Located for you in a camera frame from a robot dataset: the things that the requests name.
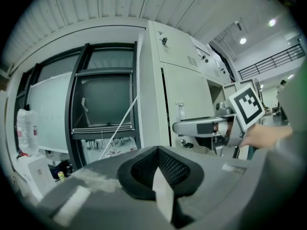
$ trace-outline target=railing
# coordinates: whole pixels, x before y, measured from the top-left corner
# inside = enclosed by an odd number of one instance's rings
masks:
[[[300,44],[257,62],[249,67],[240,70],[238,73],[242,80],[269,71],[287,62],[293,61],[305,55]]]

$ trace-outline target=white tape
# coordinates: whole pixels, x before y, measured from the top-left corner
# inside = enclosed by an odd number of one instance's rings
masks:
[[[162,215],[168,222],[172,220],[174,191],[166,181],[159,167],[153,177],[153,191],[155,191],[156,202]]]
[[[64,227],[68,227],[90,194],[91,191],[88,188],[78,186],[76,192],[62,206],[53,220]]]

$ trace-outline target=black window frame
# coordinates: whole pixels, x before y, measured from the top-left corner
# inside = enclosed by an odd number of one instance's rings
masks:
[[[22,80],[20,82],[19,90],[16,96],[16,102],[19,98],[25,97],[24,103],[22,105],[22,109],[27,111],[31,110],[31,106],[28,103],[30,87],[34,85],[38,81],[38,77],[41,73],[43,67],[47,66],[50,63],[53,63],[57,60],[61,60],[66,57],[70,57],[75,54],[79,54],[79,57],[75,63],[75,66],[72,70],[71,79],[68,85],[67,95],[66,95],[66,102],[65,102],[65,137],[67,148],[70,156],[70,161],[75,170],[78,170],[85,166],[86,160],[83,152],[83,147],[81,144],[81,140],[93,140],[97,138],[101,138],[101,132],[99,133],[87,133],[87,134],[72,134],[71,133],[71,111],[72,111],[72,101],[73,101],[73,92],[75,82],[77,80],[77,76],[79,74],[90,74],[90,72],[96,71],[97,73],[101,71],[101,69],[86,69],[91,58],[91,55],[94,51],[99,49],[129,49],[133,51],[133,65],[132,65],[132,100],[137,96],[137,71],[136,71],[136,62],[137,62],[137,42],[134,44],[129,43],[105,43],[105,44],[93,44],[90,45],[89,43],[85,44],[82,47],[77,47],[74,49],[70,49],[54,55],[40,63],[35,64],[35,66],[24,73]],[[137,149],[141,148],[141,138],[140,138],[140,131],[139,131],[139,118],[138,118],[138,106],[137,103],[134,105],[132,109],[133,119],[131,123],[133,123],[133,129],[129,131],[120,131],[117,132],[114,138],[122,138],[122,137],[134,137]],[[18,136],[17,136],[17,112],[14,116],[14,128],[15,128],[15,143],[17,147],[17,151],[19,150],[18,147]],[[104,133],[104,138],[111,138],[114,132]]]
[[[97,50],[118,50],[118,49],[126,49],[133,51],[133,64],[131,68],[97,68],[97,69],[87,69],[89,64],[91,55],[94,51]],[[107,73],[127,73],[128,71],[132,72],[132,86],[131,86],[131,95],[132,101],[137,96],[137,71],[136,71],[136,62],[137,62],[137,42],[134,44],[129,43],[105,43],[105,44],[86,44],[84,45],[81,54],[75,64],[73,69],[70,83],[68,86],[68,92],[66,95],[66,104],[65,104],[65,132],[66,132],[66,142],[67,148],[70,155],[70,161],[75,170],[82,168],[85,166],[86,160],[83,152],[83,147],[81,140],[94,140],[101,138],[101,131],[97,132],[84,132],[84,133],[73,133],[72,132],[72,108],[73,108],[73,95],[75,92],[75,86],[77,82],[77,78],[80,76],[86,75],[101,75]],[[139,131],[139,119],[138,119],[138,107],[137,104],[134,105],[132,111],[131,124],[132,129],[127,131],[118,131],[114,138],[122,138],[122,137],[134,137],[137,149],[141,148],[141,139],[140,139],[140,131]],[[104,132],[103,138],[111,138],[114,132]]]

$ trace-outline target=ceiling light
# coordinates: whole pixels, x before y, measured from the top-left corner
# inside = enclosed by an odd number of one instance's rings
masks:
[[[246,38],[241,38],[240,44],[244,44],[246,42]]]
[[[276,20],[270,20],[269,25],[270,25],[270,26],[274,26],[275,23],[276,23]]]

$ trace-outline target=white cable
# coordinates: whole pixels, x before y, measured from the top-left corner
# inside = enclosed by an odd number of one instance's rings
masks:
[[[116,135],[116,133],[118,132],[119,128],[121,127],[121,125],[123,124],[125,118],[127,117],[127,115],[129,114],[129,112],[131,111],[131,109],[133,108],[134,104],[136,103],[136,100],[138,99],[140,93],[138,93],[138,95],[135,97],[134,101],[132,102],[131,106],[129,107],[128,111],[126,112],[126,114],[124,115],[123,119],[121,120],[119,126],[117,127],[117,130],[115,131],[115,133],[112,135],[111,139],[109,140],[105,150],[102,152],[100,158],[98,160],[101,160],[101,158],[104,156],[104,154],[107,152],[107,150],[109,149],[109,145],[111,144],[111,141],[113,140],[114,136]]]

